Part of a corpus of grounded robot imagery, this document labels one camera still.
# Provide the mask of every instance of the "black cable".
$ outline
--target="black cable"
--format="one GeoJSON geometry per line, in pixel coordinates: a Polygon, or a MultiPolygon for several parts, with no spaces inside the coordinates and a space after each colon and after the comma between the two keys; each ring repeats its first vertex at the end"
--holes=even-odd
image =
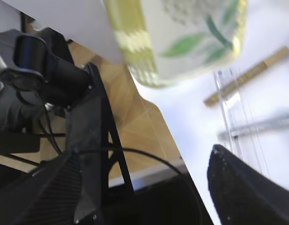
{"type": "Polygon", "coordinates": [[[168,166],[170,169],[172,169],[174,172],[177,173],[177,175],[186,183],[187,187],[190,189],[192,195],[194,196],[195,198],[195,201],[196,201],[196,204],[198,206],[198,209],[199,209],[199,212],[200,212],[200,218],[199,218],[199,224],[201,225],[202,224],[202,213],[201,213],[201,208],[200,208],[200,204],[199,204],[199,201],[196,197],[196,193],[193,189],[193,186],[192,186],[192,183],[190,183],[187,178],[185,177],[185,175],[182,174],[182,172],[176,168],[175,166],[173,166],[171,163],[167,162],[166,160],[158,157],[158,156],[155,156],[155,155],[152,155],[148,152],[145,152],[145,151],[141,151],[141,150],[137,150],[137,149],[131,149],[131,148],[114,148],[114,147],[101,147],[101,148],[98,148],[98,149],[94,149],[94,150],[82,150],[82,151],[79,151],[79,155],[86,155],[86,154],[93,154],[93,153],[100,153],[100,152],[104,152],[104,151],[127,151],[127,152],[133,152],[133,153],[137,153],[137,154],[140,154],[140,155],[144,155],[144,156],[147,156],[149,158],[153,158],[154,160],[157,160],[163,164],[165,164],[166,166],[168,166]]]}
{"type": "Polygon", "coordinates": [[[21,158],[21,157],[15,156],[15,155],[11,155],[11,154],[0,154],[0,156],[7,157],[7,158],[10,158],[10,159],[14,159],[16,161],[20,161],[22,163],[27,163],[27,164],[30,164],[30,165],[33,165],[33,166],[39,166],[40,165],[37,162],[31,161],[31,160],[28,160],[28,159],[25,159],[25,158],[21,158]]]}
{"type": "Polygon", "coordinates": [[[38,120],[38,125],[39,125],[41,132],[44,134],[44,136],[47,138],[47,140],[51,143],[52,147],[55,149],[54,142],[53,142],[51,136],[45,130],[44,126],[42,125],[41,120],[38,120]]]}
{"type": "Polygon", "coordinates": [[[58,146],[58,144],[57,144],[57,142],[56,142],[56,140],[55,140],[55,137],[54,137],[54,135],[53,135],[53,132],[52,132],[52,125],[51,125],[51,120],[50,120],[49,113],[48,113],[48,111],[46,110],[45,103],[44,103],[43,99],[40,97],[40,94],[37,93],[37,95],[38,95],[38,97],[39,97],[40,100],[41,100],[42,108],[43,108],[43,110],[44,110],[45,119],[46,119],[46,121],[47,121],[47,126],[48,126],[49,132],[50,132],[50,134],[48,134],[47,132],[45,132],[44,135],[46,135],[46,134],[48,135],[47,138],[48,138],[49,141],[51,140],[51,141],[50,141],[51,145],[53,146],[53,148],[55,149],[55,151],[57,152],[57,154],[58,154],[58,155],[61,155],[61,154],[62,154],[62,151],[60,150],[60,148],[59,148],[59,146],[58,146]]]}

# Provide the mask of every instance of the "wooden floor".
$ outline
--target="wooden floor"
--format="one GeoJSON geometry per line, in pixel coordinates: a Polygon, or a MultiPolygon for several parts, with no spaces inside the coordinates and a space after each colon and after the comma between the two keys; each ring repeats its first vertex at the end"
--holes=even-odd
{"type": "MultiPolygon", "coordinates": [[[[69,48],[76,66],[81,67],[89,61],[98,66],[109,96],[122,146],[144,150],[169,161],[177,159],[179,151],[159,109],[141,98],[127,68],[124,65],[111,64],[77,43],[71,43],[69,48]]],[[[52,128],[55,133],[65,132],[64,119],[52,118],[52,128]]],[[[65,139],[56,138],[56,141],[61,150],[64,150],[65,139]]],[[[56,153],[46,139],[41,140],[41,150],[38,153],[18,155],[36,162],[56,157],[56,153]]],[[[125,153],[125,157],[130,172],[158,164],[152,159],[134,153],[125,153]]],[[[1,156],[0,163],[23,171],[33,168],[1,156]]],[[[115,165],[110,178],[118,176],[120,176],[119,166],[115,165]]]]}

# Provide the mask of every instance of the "white desk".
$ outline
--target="white desk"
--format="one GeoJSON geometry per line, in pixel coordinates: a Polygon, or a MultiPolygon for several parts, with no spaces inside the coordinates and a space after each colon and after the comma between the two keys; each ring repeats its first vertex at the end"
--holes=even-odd
{"type": "MultiPolygon", "coordinates": [[[[233,63],[233,68],[242,72],[289,44],[289,7],[281,8],[278,1],[251,0],[247,18],[245,47],[233,63]]],[[[224,122],[219,105],[207,108],[203,104],[203,100],[216,91],[213,75],[200,76],[164,90],[151,90],[138,83],[136,86],[145,99],[160,108],[214,224],[219,225],[208,191],[207,167],[224,122]]],[[[289,91],[289,61],[245,88],[255,117],[289,110],[289,97],[284,92],[289,91]]],[[[270,178],[289,189],[289,148],[283,150],[276,145],[276,140],[271,141],[265,155],[270,178]]]]}

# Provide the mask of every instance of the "black object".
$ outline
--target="black object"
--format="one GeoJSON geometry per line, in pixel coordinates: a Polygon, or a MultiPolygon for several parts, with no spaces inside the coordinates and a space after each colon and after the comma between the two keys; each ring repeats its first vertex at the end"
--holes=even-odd
{"type": "Polygon", "coordinates": [[[40,138],[37,135],[0,132],[0,154],[38,152],[39,149],[40,138]]]}
{"type": "Polygon", "coordinates": [[[215,145],[209,190],[222,225],[289,225],[289,191],[215,145]]]}
{"type": "Polygon", "coordinates": [[[78,155],[68,151],[0,189],[0,225],[73,224],[80,170],[78,155]]]}
{"type": "Polygon", "coordinates": [[[18,91],[39,91],[45,102],[65,108],[77,102],[92,85],[87,72],[49,51],[33,35],[19,36],[14,66],[0,71],[0,80],[18,91]]]}

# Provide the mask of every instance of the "leaf pattern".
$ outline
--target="leaf pattern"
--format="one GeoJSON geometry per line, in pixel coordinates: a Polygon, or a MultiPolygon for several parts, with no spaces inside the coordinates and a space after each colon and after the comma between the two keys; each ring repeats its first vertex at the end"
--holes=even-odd
{"type": "Polygon", "coordinates": [[[210,56],[207,58],[207,60],[205,61],[205,64],[209,64],[210,62],[220,59],[222,56],[225,55],[225,53],[228,50],[229,49],[226,47],[215,49],[215,51],[213,51],[213,53],[211,53],[210,56]]]}
{"type": "Polygon", "coordinates": [[[231,1],[231,4],[229,5],[229,7],[227,7],[227,10],[225,11],[223,15],[223,18],[222,18],[223,24],[227,24],[231,20],[231,18],[233,18],[233,16],[237,12],[238,4],[239,4],[239,0],[231,1]]]}
{"type": "Polygon", "coordinates": [[[198,33],[182,37],[161,55],[167,58],[186,55],[199,46],[205,36],[206,34],[204,33],[198,33]]]}

